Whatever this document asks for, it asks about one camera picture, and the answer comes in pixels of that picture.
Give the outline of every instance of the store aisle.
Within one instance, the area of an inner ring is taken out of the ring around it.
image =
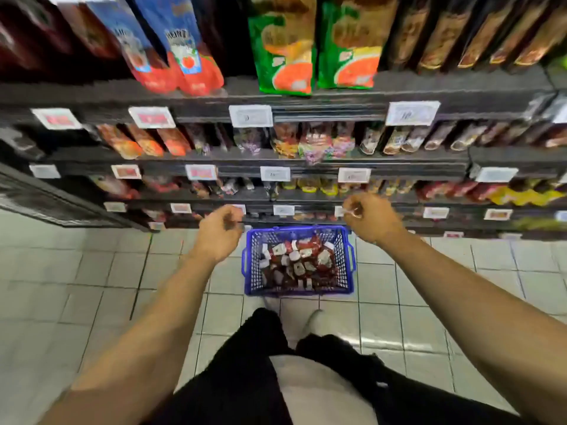
[[[123,333],[171,274],[195,230],[64,229],[0,213],[0,423],[32,424],[76,373]],[[432,246],[567,323],[567,242],[425,238]],[[396,371],[510,408],[463,356],[392,259],[355,239],[355,293],[271,300],[290,344],[317,308],[330,333]],[[213,272],[180,385],[201,372],[263,306],[243,294],[240,252]]]

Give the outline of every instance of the blue shopping basket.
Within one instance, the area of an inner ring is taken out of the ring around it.
[[[337,264],[337,285],[317,290],[288,288],[266,288],[262,283],[260,261],[263,243],[281,243],[286,240],[299,240],[319,235],[322,242],[329,241],[335,246]],[[341,225],[311,225],[287,228],[251,229],[246,234],[246,247],[242,251],[242,275],[245,277],[246,295],[326,295],[331,293],[348,294],[354,292],[353,272],[356,271],[354,249],[348,240],[346,228]]]

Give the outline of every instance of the price label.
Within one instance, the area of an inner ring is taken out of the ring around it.
[[[505,208],[489,208],[484,214],[484,220],[510,220],[514,211]]]
[[[238,207],[240,210],[242,210],[243,215],[246,214],[246,205],[244,205],[244,204],[231,204],[231,206]]]
[[[386,125],[431,125],[440,105],[439,101],[391,102],[386,115]]]
[[[425,207],[423,209],[424,219],[447,219],[449,207]]]
[[[139,128],[175,128],[167,107],[130,107],[128,112]]]
[[[82,130],[83,125],[77,121],[69,109],[31,109],[35,117],[48,130]]]
[[[338,181],[346,184],[367,184],[370,172],[370,168],[339,168]]]
[[[150,227],[150,229],[153,229],[155,231],[162,231],[164,229],[166,229],[166,225],[163,222],[148,222],[147,223],[148,227]]]
[[[172,213],[193,213],[188,203],[170,203]]]
[[[289,167],[260,167],[260,177],[266,182],[290,182],[291,169]]]
[[[443,237],[447,238],[461,238],[464,237],[464,232],[462,231],[445,231]]]
[[[216,165],[187,164],[185,170],[189,180],[216,180]]]
[[[555,212],[555,220],[559,222],[567,222],[567,210]]]
[[[236,128],[273,127],[272,107],[252,104],[229,106],[230,122]]]
[[[518,171],[518,168],[513,167],[480,167],[475,164],[470,177],[477,182],[508,183],[518,174]]]
[[[554,116],[553,123],[567,123],[567,104],[563,104]]]
[[[503,232],[498,235],[503,240],[521,240],[522,233],[519,232]]]
[[[103,204],[107,212],[126,213],[126,205],[124,203],[117,201],[107,201]]]
[[[295,206],[274,205],[275,216],[293,216],[295,214]]]
[[[140,169],[136,164],[111,165],[114,177],[117,179],[141,179]]]
[[[345,209],[342,206],[335,206],[335,217],[342,218],[345,215]]]
[[[53,164],[30,164],[33,177],[38,179],[60,179],[61,175]]]

